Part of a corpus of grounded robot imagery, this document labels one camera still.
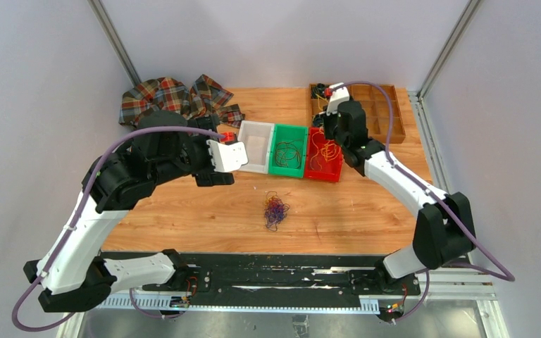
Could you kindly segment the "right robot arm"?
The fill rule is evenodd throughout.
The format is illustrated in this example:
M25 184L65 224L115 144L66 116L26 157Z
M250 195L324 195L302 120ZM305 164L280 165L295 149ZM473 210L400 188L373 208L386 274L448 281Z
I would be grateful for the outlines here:
M403 277L440 268L474 250L468 198L434 188L397 162L383 143L369 136L366 113L358 101L329 104L323 127L326 139L341 148L349 167L377 182L416 216L412 243L378 264L374 282L381 292L391 294L401 287Z

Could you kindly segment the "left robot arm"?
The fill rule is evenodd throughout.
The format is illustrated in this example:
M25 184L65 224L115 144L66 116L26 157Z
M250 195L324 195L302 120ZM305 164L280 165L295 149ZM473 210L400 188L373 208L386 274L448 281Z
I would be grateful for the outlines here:
M95 160L57 242L43 259L24 267L28 280L42 286L38 300L45 312L85 312L111 294L144 285L192 288L194 278L173 249L122 260L99 252L112 229L159 185L186 176L200 187L234 182L233 172L248 161L246 147L220 136L218 125L212 115L188 120L156 111Z

